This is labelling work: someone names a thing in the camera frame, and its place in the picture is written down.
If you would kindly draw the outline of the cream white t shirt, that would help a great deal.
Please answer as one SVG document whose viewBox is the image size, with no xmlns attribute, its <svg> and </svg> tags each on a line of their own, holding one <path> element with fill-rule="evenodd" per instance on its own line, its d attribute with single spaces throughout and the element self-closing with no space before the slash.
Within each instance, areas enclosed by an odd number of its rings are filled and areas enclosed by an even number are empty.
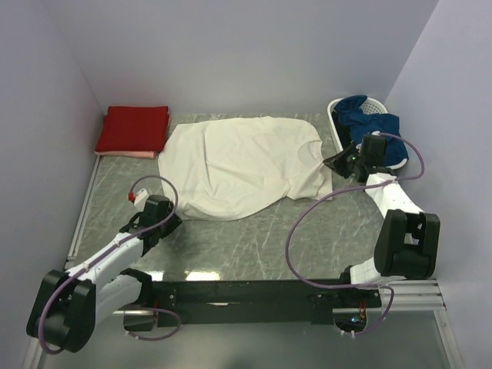
<svg viewBox="0 0 492 369">
<path fill-rule="evenodd" d="M 282 198 L 332 190 L 315 127 L 295 118 L 229 118 L 180 124 L 158 156 L 164 191 L 186 220 L 233 221 Z"/>
</svg>

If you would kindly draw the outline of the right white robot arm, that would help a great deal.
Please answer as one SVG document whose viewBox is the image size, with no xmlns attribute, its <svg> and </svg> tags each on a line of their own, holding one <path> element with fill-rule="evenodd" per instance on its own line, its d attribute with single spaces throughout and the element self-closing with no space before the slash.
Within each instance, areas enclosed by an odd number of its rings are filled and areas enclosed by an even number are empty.
<svg viewBox="0 0 492 369">
<path fill-rule="evenodd" d="M 360 147 L 352 142 L 323 160 L 335 174 L 352 176 L 361 184 L 361 190 L 374 201 L 384 219 L 373 256 L 341 273 L 340 279 L 345 283 L 337 288 L 337 297 L 348 307 L 364 298 L 362 284 L 426 280 L 435 271 L 440 219 L 418 207 L 401 187 L 402 181 L 421 178 L 424 164 L 418 175 L 396 176 L 393 169 L 384 165 L 390 141 L 413 146 L 397 135 L 376 131 L 365 135 Z"/>
</svg>

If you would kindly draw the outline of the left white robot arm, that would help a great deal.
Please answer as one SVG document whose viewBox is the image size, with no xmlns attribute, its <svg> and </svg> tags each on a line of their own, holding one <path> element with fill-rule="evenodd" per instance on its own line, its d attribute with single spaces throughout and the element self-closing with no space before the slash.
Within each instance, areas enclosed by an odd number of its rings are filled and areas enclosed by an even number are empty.
<svg viewBox="0 0 492 369">
<path fill-rule="evenodd" d="M 181 219 L 164 195 L 151 195 L 115 237 L 86 261 L 42 279 L 26 333 L 52 354 L 80 351 L 95 327 L 127 305 L 155 308 L 150 274 L 130 265 L 169 236 Z"/>
</svg>

